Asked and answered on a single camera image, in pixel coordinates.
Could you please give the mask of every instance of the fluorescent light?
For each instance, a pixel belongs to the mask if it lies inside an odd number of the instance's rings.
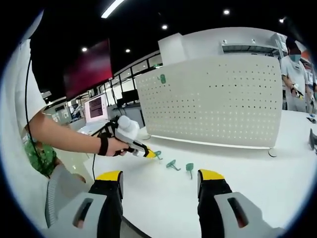
[[[124,0],[115,0],[110,7],[102,14],[101,18],[108,18],[110,14],[123,2]]]

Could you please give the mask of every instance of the white shirt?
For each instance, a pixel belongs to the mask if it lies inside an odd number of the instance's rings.
[[[281,72],[290,78],[293,83],[298,84],[298,90],[305,96],[305,84],[308,84],[306,70],[302,62],[295,63],[289,56],[281,59]],[[286,98],[291,97],[291,91],[286,88]]]
[[[19,45],[2,75],[0,93],[1,162],[11,192],[37,228],[47,228],[45,202],[48,179],[30,164],[21,137],[25,134],[25,81],[30,59],[30,40]],[[27,85],[28,118],[46,104],[29,70]]]

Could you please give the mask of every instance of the monitor screen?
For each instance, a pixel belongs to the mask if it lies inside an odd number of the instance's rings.
[[[122,92],[122,99],[125,103],[139,100],[138,90]]]
[[[87,123],[108,119],[105,93],[85,102],[85,115]]]
[[[109,41],[82,52],[64,74],[66,97],[71,100],[112,77]]]

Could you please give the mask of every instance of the ceiling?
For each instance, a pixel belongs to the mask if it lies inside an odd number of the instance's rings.
[[[112,72],[116,73],[157,51],[158,40],[178,32],[185,35],[211,28],[245,26],[290,34],[278,21],[285,16],[283,8],[214,5],[205,0],[196,0],[195,4],[184,0],[126,0],[108,19],[102,19],[112,1],[64,1],[46,7],[31,40],[31,57],[39,89],[52,93],[48,101],[65,96],[63,72],[82,54],[81,48],[107,38]],[[225,8],[230,9],[229,16],[223,15]],[[163,24],[168,25],[167,30],[162,30]]]

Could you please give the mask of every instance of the white pegboard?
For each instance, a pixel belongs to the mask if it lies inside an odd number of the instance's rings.
[[[136,83],[149,134],[226,145],[275,145],[282,80],[273,57],[185,61],[145,73]]]

